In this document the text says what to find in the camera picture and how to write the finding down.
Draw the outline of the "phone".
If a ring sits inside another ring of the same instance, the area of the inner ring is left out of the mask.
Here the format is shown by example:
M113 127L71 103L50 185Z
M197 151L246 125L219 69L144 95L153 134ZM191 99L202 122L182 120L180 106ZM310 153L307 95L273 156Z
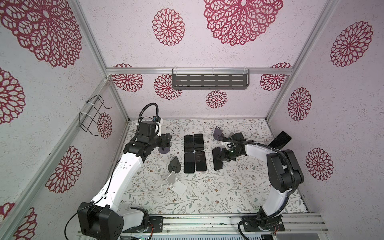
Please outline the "phone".
M222 149L216 147L212 150L214 170L219 171L223 168L223 161L219 159Z
M206 154L204 151L195 152L195 164L196 164L196 171L198 172L207 171Z
M193 135L184 136L184 151L185 153L193 153L195 151Z
M195 154L185 153L184 154L184 173L191 174L195 172Z
M194 150L195 151L204 151L204 135L203 134L194 134Z
M269 144L271 148L281 150L285 145L287 145L292 140L292 137L286 132L280 132Z

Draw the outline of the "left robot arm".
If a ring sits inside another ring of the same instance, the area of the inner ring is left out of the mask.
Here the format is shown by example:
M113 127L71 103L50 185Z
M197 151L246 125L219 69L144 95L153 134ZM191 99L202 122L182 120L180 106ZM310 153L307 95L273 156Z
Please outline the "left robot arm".
M154 137L138 136L126 144L123 154L111 177L89 203L82 202L77 216L83 235L97 240L117 240L123 231L135 228L139 231L149 227L148 211L132 207L118 214L119 205L133 176L156 148L170 148L169 133Z

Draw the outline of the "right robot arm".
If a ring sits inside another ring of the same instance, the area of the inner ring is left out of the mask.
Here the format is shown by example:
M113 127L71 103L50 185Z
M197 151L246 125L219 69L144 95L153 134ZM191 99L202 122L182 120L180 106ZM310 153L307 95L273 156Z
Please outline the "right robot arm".
M255 141L247 141L242 133L225 137L214 134L214 139L228 143L228 149L222 149L218 161L235 161L237 157L251 156L267 163L271 190L266 202L258 213L258 220L265 221L282 213L290 196L304 182L304 175L297 158L291 150L280 150Z

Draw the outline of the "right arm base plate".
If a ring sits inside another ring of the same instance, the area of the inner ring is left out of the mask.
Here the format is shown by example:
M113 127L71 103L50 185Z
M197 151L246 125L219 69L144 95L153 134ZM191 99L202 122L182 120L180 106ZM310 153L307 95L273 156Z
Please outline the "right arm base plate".
M283 224L282 216L276 216L267 220L255 220L256 216L243 216L245 232L283 232L285 226Z

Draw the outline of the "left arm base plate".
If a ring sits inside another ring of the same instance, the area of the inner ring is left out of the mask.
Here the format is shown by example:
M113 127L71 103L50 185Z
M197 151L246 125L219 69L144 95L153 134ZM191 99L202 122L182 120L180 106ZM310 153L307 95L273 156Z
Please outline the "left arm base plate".
M149 216L147 219L144 218L144 223L138 227L132 227L125 229L124 234L141 234L141 233L162 233L164 226L163 216Z

